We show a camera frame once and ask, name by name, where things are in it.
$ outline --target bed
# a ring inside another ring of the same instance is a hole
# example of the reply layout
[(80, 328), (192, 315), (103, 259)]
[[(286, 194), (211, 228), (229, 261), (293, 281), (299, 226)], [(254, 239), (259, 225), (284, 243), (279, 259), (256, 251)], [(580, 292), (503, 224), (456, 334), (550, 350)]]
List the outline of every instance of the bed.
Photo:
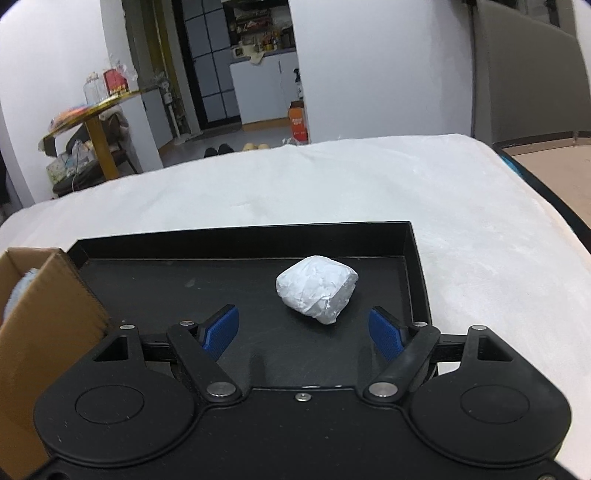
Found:
[(289, 223), (410, 220), (433, 323), (490, 326), (568, 398), (557, 460), (591, 478), (591, 257), (489, 147), (462, 135), (340, 140), (205, 158), (34, 205), (0, 249)]

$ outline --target gray floor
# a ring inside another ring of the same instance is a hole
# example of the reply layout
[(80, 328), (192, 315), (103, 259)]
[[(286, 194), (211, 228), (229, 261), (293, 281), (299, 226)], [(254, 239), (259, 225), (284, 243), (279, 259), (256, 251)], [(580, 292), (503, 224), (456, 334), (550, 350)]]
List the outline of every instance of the gray floor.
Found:
[(178, 165), (191, 160), (200, 160), (209, 147), (215, 149), (223, 143), (230, 145), (235, 151), (240, 151), (247, 143), (255, 145), (267, 144), (271, 148), (280, 147), (285, 138), (291, 137), (290, 127), (268, 128), (265, 130), (256, 130), (254, 132), (245, 132), (236, 127), (237, 130), (208, 138), (197, 138), (190, 140), (182, 145), (178, 145), (162, 155), (162, 164), (165, 167)]

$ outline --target shoe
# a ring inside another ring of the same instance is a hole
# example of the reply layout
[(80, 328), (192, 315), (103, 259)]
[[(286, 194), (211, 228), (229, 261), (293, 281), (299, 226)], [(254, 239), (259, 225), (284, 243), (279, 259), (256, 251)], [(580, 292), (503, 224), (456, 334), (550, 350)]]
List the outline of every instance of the shoe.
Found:
[(220, 145), (220, 148), (218, 148), (217, 151), (220, 155), (224, 155), (226, 153), (234, 153), (234, 149), (227, 143), (223, 143), (222, 145)]
[(208, 157), (214, 157), (218, 155), (217, 150), (213, 147), (209, 147), (206, 151), (205, 151), (205, 155), (203, 156), (203, 158), (208, 158)]

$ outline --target blue gripper pad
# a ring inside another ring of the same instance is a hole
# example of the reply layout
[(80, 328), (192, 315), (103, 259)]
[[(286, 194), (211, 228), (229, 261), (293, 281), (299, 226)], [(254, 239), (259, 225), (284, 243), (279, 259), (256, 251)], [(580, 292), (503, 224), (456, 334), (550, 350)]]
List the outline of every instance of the blue gripper pad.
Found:
[(238, 324), (238, 308), (233, 307), (207, 328), (202, 347), (216, 362), (234, 340)]
[(369, 336), (388, 362), (404, 350), (400, 330), (376, 309), (369, 312)]

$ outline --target metal bolt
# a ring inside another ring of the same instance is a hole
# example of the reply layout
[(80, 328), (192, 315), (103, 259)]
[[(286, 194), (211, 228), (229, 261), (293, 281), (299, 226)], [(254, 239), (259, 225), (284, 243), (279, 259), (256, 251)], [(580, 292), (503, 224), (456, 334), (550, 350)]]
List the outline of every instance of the metal bolt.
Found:
[(398, 393), (398, 387), (390, 382), (376, 382), (369, 386), (369, 393), (374, 397), (392, 397)]
[(300, 392), (295, 394), (295, 399), (297, 401), (310, 401), (312, 400), (312, 395), (306, 392)]
[(229, 397), (236, 391), (236, 387), (228, 382), (214, 382), (207, 386), (207, 393), (214, 397)]

